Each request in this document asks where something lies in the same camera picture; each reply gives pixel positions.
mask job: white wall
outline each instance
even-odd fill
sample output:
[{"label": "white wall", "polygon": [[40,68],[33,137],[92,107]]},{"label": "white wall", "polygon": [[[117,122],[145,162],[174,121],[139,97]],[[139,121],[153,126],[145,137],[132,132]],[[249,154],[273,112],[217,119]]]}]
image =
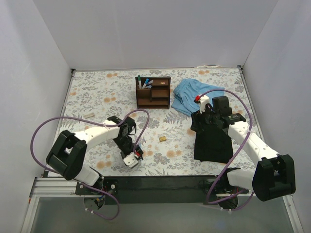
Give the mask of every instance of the white wall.
[{"label": "white wall", "polygon": [[71,68],[245,63],[277,0],[34,0]]},{"label": "white wall", "polygon": [[[32,0],[0,0],[0,232],[20,231],[35,175],[31,158],[35,128],[59,116],[70,69]],[[35,151],[42,162],[57,122],[39,134]]]},{"label": "white wall", "polygon": [[311,1],[278,1],[244,71],[267,143],[295,161],[294,202],[311,232]]}]

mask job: blue towel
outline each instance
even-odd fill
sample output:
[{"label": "blue towel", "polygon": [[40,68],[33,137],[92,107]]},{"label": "blue towel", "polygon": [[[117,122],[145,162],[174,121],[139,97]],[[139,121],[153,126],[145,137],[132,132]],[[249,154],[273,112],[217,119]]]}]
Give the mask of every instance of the blue towel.
[{"label": "blue towel", "polygon": [[[190,116],[191,113],[200,109],[200,106],[194,102],[195,97],[213,89],[224,88],[201,83],[196,79],[183,79],[174,90],[175,100],[172,107]],[[223,95],[223,91],[213,91],[207,94],[210,99],[210,104],[212,104],[212,98]]]}]

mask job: beige eraser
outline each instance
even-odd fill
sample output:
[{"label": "beige eraser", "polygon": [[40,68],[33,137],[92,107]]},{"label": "beige eraser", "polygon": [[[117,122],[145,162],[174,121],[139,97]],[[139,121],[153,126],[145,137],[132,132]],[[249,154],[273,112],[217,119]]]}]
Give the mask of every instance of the beige eraser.
[{"label": "beige eraser", "polygon": [[88,119],[88,118],[91,118],[91,117],[94,117],[94,116],[95,116],[94,113],[90,113],[90,114],[84,115],[84,118]]},{"label": "beige eraser", "polygon": [[166,141],[166,137],[165,136],[164,137],[160,137],[159,139],[160,139],[160,142]]}]

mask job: brown wooden box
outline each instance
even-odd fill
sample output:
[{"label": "brown wooden box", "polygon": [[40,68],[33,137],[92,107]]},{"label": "brown wooden box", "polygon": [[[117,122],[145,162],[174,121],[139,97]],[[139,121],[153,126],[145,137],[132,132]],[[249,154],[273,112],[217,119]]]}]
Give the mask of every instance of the brown wooden box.
[{"label": "brown wooden box", "polygon": [[137,108],[170,108],[171,78],[170,77],[141,77],[141,86],[146,79],[153,80],[151,89],[140,89],[138,77],[136,80]]}]

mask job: floral tablecloth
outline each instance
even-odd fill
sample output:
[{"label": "floral tablecloth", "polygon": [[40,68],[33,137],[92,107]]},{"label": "floral tablecloth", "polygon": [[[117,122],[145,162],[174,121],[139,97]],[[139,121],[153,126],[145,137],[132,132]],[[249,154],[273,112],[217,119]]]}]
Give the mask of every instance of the floral tablecloth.
[{"label": "floral tablecloth", "polygon": [[[239,70],[236,68],[213,69],[159,69],[129,71],[96,71],[76,72],[73,77],[70,94],[64,115],[89,118],[95,122],[103,122],[110,116],[123,118],[129,111],[136,109],[134,77],[140,76],[171,76],[171,104],[174,101],[173,90],[183,78],[194,78],[201,82],[224,87],[237,93],[250,108],[249,100],[243,86]],[[242,104],[230,94],[228,96],[234,112],[241,113],[246,119],[248,115]],[[191,118],[175,109],[150,109],[150,122],[140,146],[144,151],[144,160],[134,169],[126,167],[120,156],[120,150],[113,140],[106,141],[92,148],[85,157],[85,163],[104,176],[154,176],[154,175],[217,175],[224,164],[200,162],[193,159],[195,132],[190,130]],[[144,112],[133,113],[139,135],[146,122]],[[258,134],[254,119],[253,130]],[[67,129],[71,132],[92,127],[78,121],[63,120],[60,132]],[[159,137],[166,136],[165,142]],[[233,150],[238,145],[233,140]],[[244,151],[237,156],[232,166],[243,169],[254,169],[253,163]]]}]

